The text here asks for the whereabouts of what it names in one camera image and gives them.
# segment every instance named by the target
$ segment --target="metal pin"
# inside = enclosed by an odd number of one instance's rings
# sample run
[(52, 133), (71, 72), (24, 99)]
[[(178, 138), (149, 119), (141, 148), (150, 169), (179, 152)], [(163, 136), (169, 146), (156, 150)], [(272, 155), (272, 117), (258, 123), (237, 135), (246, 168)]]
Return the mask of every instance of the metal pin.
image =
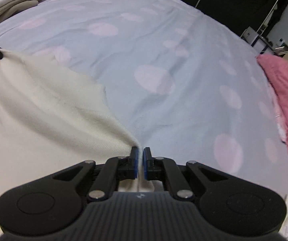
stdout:
[(193, 192), (187, 189), (179, 190), (176, 194), (178, 197), (185, 198), (185, 199), (191, 198), (193, 196)]
[(93, 199), (100, 199), (105, 196), (105, 192), (101, 190), (93, 190), (88, 193), (89, 197)]

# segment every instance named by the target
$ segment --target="beige sweater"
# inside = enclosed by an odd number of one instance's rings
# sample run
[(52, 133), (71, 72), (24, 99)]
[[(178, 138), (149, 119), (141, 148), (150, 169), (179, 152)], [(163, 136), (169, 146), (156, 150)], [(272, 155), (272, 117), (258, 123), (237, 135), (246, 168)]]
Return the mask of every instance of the beige sweater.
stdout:
[[(140, 147), (109, 110), (101, 84), (54, 58), (3, 54), (0, 195), (83, 160), (104, 163)], [(136, 191), (138, 183), (125, 188)]]

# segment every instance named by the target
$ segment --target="light blue bedsheet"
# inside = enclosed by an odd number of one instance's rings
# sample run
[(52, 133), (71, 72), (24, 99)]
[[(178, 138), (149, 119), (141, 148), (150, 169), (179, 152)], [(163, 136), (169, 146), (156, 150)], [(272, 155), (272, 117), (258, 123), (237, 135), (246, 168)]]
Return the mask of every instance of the light blue bedsheet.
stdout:
[(153, 156), (288, 193), (267, 80), (255, 51), (179, 0), (45, 0), (0, 24), (0, 46), (54, 53), (106, 86), (108, 105)]

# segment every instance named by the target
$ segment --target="bed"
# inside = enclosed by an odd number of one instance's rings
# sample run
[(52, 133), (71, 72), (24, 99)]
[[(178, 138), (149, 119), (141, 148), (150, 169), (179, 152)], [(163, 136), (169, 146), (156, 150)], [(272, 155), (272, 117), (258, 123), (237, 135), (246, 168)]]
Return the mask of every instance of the bed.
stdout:
[(0, 47), (51, 53), (106, 87), (108, 106), (154, 156), (288, 193), (256, 51), (180, 0), (44, 0), (0, 24)]

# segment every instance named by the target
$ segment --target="circular button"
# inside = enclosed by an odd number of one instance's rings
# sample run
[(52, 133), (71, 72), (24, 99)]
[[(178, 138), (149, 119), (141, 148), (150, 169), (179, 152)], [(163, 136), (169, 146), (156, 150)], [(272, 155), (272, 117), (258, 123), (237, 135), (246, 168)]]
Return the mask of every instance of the circular button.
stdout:
[(18, 200), (18, 208), (30, 215), (42, 214), (49, 211), (55, 204), (55, 199), (46, 193), (30, 193)]
[(256, 214), (264, 207), (263, 200), (251, 193), (238, 193), (231, 195), (227, 199), (226, 204), (232, 211), (241, 215)]

